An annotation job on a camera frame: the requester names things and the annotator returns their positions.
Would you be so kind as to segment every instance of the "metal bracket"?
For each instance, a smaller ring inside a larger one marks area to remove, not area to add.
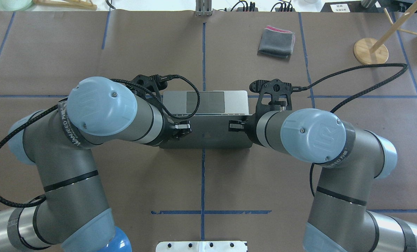
[[[180,139],[191,133],[191,122],[189,120],[180,121],[178,124],[173,126],[173,138]]]
[[[271,81],[256,80],[249,85],[251,92],[259,93],[255,113],[259,116],[274,110],[292,110],[291,94],[294,91],[291,83],[282,82],[278,79]],[[262,104],[263,96],[271,95],[269,104]]]
[[[155,252],[247,252],[247,242],[243,241],[192,241],[160,242]]]
[[[247,121],[229,120],[229,131],[239,132],[244,131],[244,126]]]
[[[211,16],[211,0],[196,0],[196,16]]]
[[[145,87],[151,92],[154,92],[160,101],[162,101],[162,98],[160,96],[159,91],[167,88],[168,86],[168,82],[160,82],[160,75],[151,75],[151,76],[137,75],[132,80],[132,82]],[[145,101],[154,105],[155,107],[161,107],[160,104],[155,99],[146,98],[146,92],[144,92],[142,89],[135,87],[131,89],[131,91],[135,95],[139,96],[141,99],[144,99]]]

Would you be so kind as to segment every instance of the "white plastic part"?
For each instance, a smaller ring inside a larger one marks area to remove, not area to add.
[[[333,113],[305,108],[285,119],[280,138],[285,149],[295,158],[309,163],[325,163],[343,150],[346,128]]]
[[[375,177],[375,179],[384,179],[387,176],[390,175],[390,173],[395,169],[397,166],[397,150],[395,149],[395,146],[386,138],[378,136],[377,134],[368,131],[371,134],[373,134],[376,139],[380,142],[381,147],[383,148],[384,153],[384,165],[383,169],[381,170],[381,173]]]
[[[247,252],[244,241],[160,242],[155,252]]]
[[[0,0],[0,8],[6,11],[26,10],[32,4],[32,0]]]
[[[16,123],[14,123],[8,134],[13,132],[16,128],[22,126],[23,124],[25,124],[27,121],[29,121],[35,114],[42,112],[43,110],[39,110],[36,111],[34,113],[32,113],[29,116],[26,116],[20,120],[18,120]],[[25,130],[20,131],[19,133],[17,133],[15,136],[13,136],[11,138],[11,140],[9,140],[8,145],[9,145],[9,149],[11,150],[11,152],[16,156],[16,158],[21,161],[24,164],[27,165],[35,165],[35,163],[33,161],[31,161],[28,156],[26,156],[26,152],[25,149],[23,147],[23,132]]]
[[[310,223],[306,223],[303,249],[306,252],[347,252],[343,247],[318,230]]]
[[[106,209],[74,232],[62,244],[65,252],[94,252],[106,246],[115,236],[112,209]]]
[[[137,99],[127,87],[104,77],[82,80],[67,101],[70,121],[96,136],[123,131],[134,120],[137,109]]]

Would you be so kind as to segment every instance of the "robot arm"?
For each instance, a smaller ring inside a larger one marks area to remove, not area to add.
[[[119,83],[102,77],[80,82],[57,111],[9,142],[19,160],[36,164],[46,201],[0,211],[0,252],[52,244],[62,244],[66,252],[91,252],[106,246],[116,228],[90,149],[112,139],[157,145],[170,139],[175,128],[156,107]]]
[[[417,252],[417,225],[366,211],[374,179],[397,164],[391,142],[313,108],[264,113],[246,131],[258,145],[322,166],[306,224],[307,252]]]

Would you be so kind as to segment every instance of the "gray cloth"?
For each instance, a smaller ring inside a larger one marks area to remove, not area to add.
[[[294,49],[295,35],[288,30],[282,30],[268,26],[261,36],[258,52],[279,57],[287,58]]]

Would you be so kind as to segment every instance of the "black strap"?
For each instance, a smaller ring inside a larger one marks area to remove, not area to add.
[[[325,168],[332,168],[333,166],[341,164],[350,156],[351,151],[353,150],[355,139],[356,139],[356,131],[354,130],[353,125],[351,125],[349,122],[343,121],[342,123],[344,124],[344,127],[346,128],[346,143],[341,153],[336,158],[333,158],[331,161],[328,161],[322,164],[316,163],[316,165],[319,165]]]
[[[37,227],[37,212],[39,211],[39,208],[40,208],[40,205],[38,205],[36,209],[34,210],[34,217],[33,217],[34,233],[36,233],[37,238],[39,238],[39,240],[41,240],[43,243],[54,245],[53,243],[50,243],[47,240],[45,240],[45,238],[43,238],[43,236],[40,235],[39,228]]]
[[[403,252],[417,252],[417,242],[415,240],[415,234],[413,234],[410,226],[402,219],[389,216],[394,219],[402,228],[403,235],[405,236],[405,250]]]
[[[62,130],[67,136],[67,139],[76,147],[80,149],[89,149],[95,145],[87,141],[84,136],[80,133],[79,129],[71,123],[67,113],[67,100],[63,99],[57,104],[57,110],[59,118],[62,122]]]
[[[376,246],[378,245],[378,242],[380,241],[380,227],[378,226],[378,222],[376,222],[375,217],[373,217],[373,214],[371,214],[369,211],[366,211],[370,218],[373,220],[373,224],[375,225],[375,240],[373,241],[373,246],[369,250],[369,252],[373,252],[376,249]]]
[[[23,209],[24,208],[14,209],[14,211],[11,213],[11,216],[9,217],[8,228],[7,228],[9,242],[16,249],[20,251],[26,251],[26,252],[31,251],[31,250],[43,250],[43,249],[49,248],[49,246],[48,247],[33,247],[29,245],[25,241],[25,239],[20,235],[18,224],[19,224],[21,212],[23,212]]]
[[[82,181],[84,179],[89,179],[90,177],[93,177],[93,176],[96,176],[96,175],[98,175],[98,170],[94,170],[94,171],[88,172],[86,174],[82,174],[82,175],[79,175],[79,176],[76,176],[76,177],[72,177],[72,178],[69,178],[67,180],[55,183],[53,185],[47,185],[46,187],[43,188],[43,190],[45,192],[48,192],[50,190],[56,190],[58,188],[66,187],[67,185],[77,183],[77,182]]]
[[[328,196],[332,196],[332,197],[335,197],[335,198],[338,198],[340,200],[347,201],[347,202],[350,202],[350,203],[353,203],[353,204],[358,204],[358,205],[361,205],[361,206],[366,206],[367,205],[367,201],[361,201],[360,199],[355,199],[355,198],[345,196],[345,195],[340,194],[340,193],[335,193],[335,192],[327,190],[325,188],[317,187],[317,191],[319,193],[323,193],[323,194],[326,194]]]

